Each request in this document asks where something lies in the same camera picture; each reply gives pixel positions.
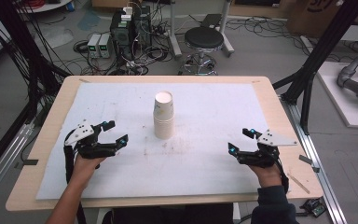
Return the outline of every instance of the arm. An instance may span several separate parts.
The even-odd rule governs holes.
[[[77,155],[71,180],[46,223],[73,224],[75,222],[81,194],[94,174],[95,167],[104,159],[105,158],[89,160]]]
[[[297,223],[296,208],[287,202],[278,167],[249,167],[257,175],[261,186],[257,190],[259,205],[252,212],[252,223]]]

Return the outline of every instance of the stool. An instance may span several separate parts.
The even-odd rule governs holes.
[[[183,60],[178,75],[182,75],[185,69],[194,75],[207,76],[214,73],[217,76],[214,71],[216,60],[205,53],[221,49],[224,43],[223,35],[214,28],[196,27],[185,33],[185,43],[198,53],[190,54]]]

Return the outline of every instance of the table leg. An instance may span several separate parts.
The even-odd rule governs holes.
[[[220,25],[220,33],[223,35],[223,38],[225,38],[225,43],[223,44],[223,50],[227,53],[227,56],[231,56],[232,53],[234,53],[234,48],[232,48],[231,44],[229,43],[228,39],[226,38],[226,35],[224,34],[226,29],[226,23],[227,23],[227,15],[229,12],[229,5],[231,4],[231,0],[226,0],[225,4],[223,6],[223,17],[222,17],[222,23]]]
[[[182,51],[179,48],[179,44],[175,35],[175,0],[171,0],[171,30],[168,30],[168,36],[170,37],[175,59],[182,57]]]

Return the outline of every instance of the metal extrusion rail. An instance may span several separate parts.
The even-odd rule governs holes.
[[[0,159],[0,182],[4,178],[10,166],[13,164],[13,161],[16,160],[33,130],[33,122],[31,124],[23,124],[17,132],[15,138],[11,141],[6,153]]]
[[[333,188],[331,187],[327,175],[324,172],[324,168],[322,167],[322,163],[319,159],[318,153],[316,152],[315,146],[312,143],[312,140],[310,139],[309,135],[306,135],[301,128],[300,125],[300,115],[301,112],[298,111],[298,108],[296,105],[289,105],[286,102],[283,102],[286,104],[288,111],[290,113],[290,116],[293,119],[294,126],[296,128],[297,136],[305,149],[305,152],[307,156],[312,160],[312,164],[315,168],[319,168],[319,172],[315,173],[316,176],[319,179],[319,182],[322,185],[322,188],[324,190],[324,203],[327,206],[329,215],[334,223],[337,224],[345,224],[347,223],[344,214],[342,213],[341,207],[338,204],[336,195],[334,194]]]

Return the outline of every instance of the stacked paper cups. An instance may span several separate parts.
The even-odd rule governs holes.
[[[168,91],[156,94],[153,111],[155,135],[160,139],[169,139],[175,132],[172,95]]]

